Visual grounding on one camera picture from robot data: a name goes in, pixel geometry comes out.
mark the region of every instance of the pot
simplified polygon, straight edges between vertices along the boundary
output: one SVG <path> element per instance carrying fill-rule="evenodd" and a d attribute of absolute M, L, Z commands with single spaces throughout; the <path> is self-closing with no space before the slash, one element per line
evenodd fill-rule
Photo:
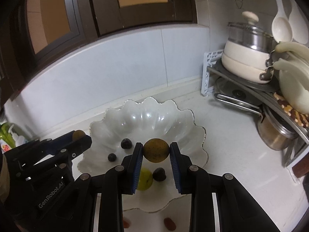
<path fill-rule="evenodd" d="M 239 77 L 259 84 L 268 83 L 273 76 L 269 66 L 275 42 L 271 35 L 254 26 L 259 21 L 256 14 L 244 11 L 242 16 L 248 23 L 228 23 L 229 37 L 224 47 L 227 58 L 222 59 L 222 64 Z"/>
<path fill-rule="evenodd" d="M 279 43 L 275 51 L 287 52 L 273 67 L 279 72 L 282 95 L 289 104 L 302 114 L 309 114 L 309 49 L 296 42 Z"/>
<path fill-rule="evenodd" d="M 265 104 L 258 107 L 223 94 L 216 93 L 214 96 L 221 102 L 259 115 L 258 133 L 264 143 L 273 150 L 284 150 L 298 137 L 296 131 Z"/>

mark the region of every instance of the green fruit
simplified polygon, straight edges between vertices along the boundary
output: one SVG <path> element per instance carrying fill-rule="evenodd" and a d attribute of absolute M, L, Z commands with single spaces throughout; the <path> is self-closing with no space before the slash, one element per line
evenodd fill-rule
<path fill-rule="evenodd" d="M 168 144 L 160 138 L 152 138 L 143 146 L 144 157 L 153 163 L 164 161 L 169 153 L 170 148 Z"/>
<path fill-rule="evenodd" d="M 152 173 L 149 169 L 142 167 L 138 179 L 137 190 L 145 191 L 152 185 Z"/>

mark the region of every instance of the white spatula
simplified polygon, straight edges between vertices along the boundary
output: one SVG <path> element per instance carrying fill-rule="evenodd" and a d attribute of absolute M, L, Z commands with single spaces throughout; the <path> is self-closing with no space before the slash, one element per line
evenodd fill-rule
<path fill-rule="evenodd" d="M 307 24 L 299 12 L 299 8 L 295 0 L 290 0 L 292 11 L 289 16 L 289 23 L 292 28 L 293 38 L 295 41 L 306 44 L 309 40 L 309 32 Z"/>
<path fill-rule="evenodd" d="M 276 0 L 278 12 L 271 24 L 271 31 L 276 42 L 290 42 L 293 39 L 292 29 L 285 14 L 282 0 Z"/>

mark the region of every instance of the white countertop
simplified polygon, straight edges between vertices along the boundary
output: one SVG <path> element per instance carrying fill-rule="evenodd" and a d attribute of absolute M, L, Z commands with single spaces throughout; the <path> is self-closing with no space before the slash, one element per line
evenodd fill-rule
<path fill-rule="evenodd" d="M 291 232 L 308 208 L 306 194 L 302 184 L 294 183 L 289 171 L 282 166 L 283 153 L 271 150 L 259 137 L 255 123 L 257 117 L 227 107 L 212 96 L 203 97 L 199 91 L 174 96 L 171 90 L 169 98 L 176 102 L 180 110 L 191 109 L 195 123 L 206 129 L 204 148 L 209 154 L 205 166 L 207 172 L 216 175 L 232 173 L 279 230 Z M 71 130 L 77 129 L 79 125 L 75 124 Z M 80 129 L 89 134 L 84 124 L 80 124 Z M 77 170 L 81 159 L 82 155 L 73 160 L 74 178 L 81 174 Z M 126 211 L 124 217 L 130 219 L 132 226 L 125 231 L 168 231 L 163 225 L 165 217 L 174 220 L 176 231 L 188 231 L 190 210 L 186 209 L 190 209 L 189 196 L 172 201 L 158 213 Z"/>

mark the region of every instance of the dried fruit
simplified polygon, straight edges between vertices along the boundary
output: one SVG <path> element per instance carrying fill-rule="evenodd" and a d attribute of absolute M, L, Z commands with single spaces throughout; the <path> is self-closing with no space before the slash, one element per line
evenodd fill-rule
<path fill-rule="evenodd" d="M 124 138 L 122 141 L 121 141 L 121 147 L 123 149 L 130 149 L 133 147 L 133 144 L 132 144 L 132 141 L 129 140 L 128 138 Z"/>
<path fill-rule="evenodd" d="M 107 158 L 110 162 L 114 162 L 117 159 L 117 156 L 114 153 L 110 153 Z"/>
<path fill-rule="evenodd" d="M 158 167 L 153 173 L 152 177 L 155 181 L 164 181 L 166 179 L 165 170 L 162 167 Z"/>
<path fill-rule="evenodd" d="M 169 153 L 170 148 L 168 144 L 160 138 L 152 138 L 143 146 L 144 157 L 153 163 L 164 161 Z"/>
<path fill-rule="evenodd" d="M 169 231 L 174 231 L 176 229 L 176 224 L 169 217 L 164 219 L 164 225 Z"/>
<path fill-rule="evenodd" d="M 127 219 L 127 218 L 123 218 L 122 222 L 123 222 L 123 227 L 124 227 L 125 229 L 127 229 L 127 228 L 129 228 L 129 227 L 131 226 L 131 222 L 130 222 L 130 220 Z"/>

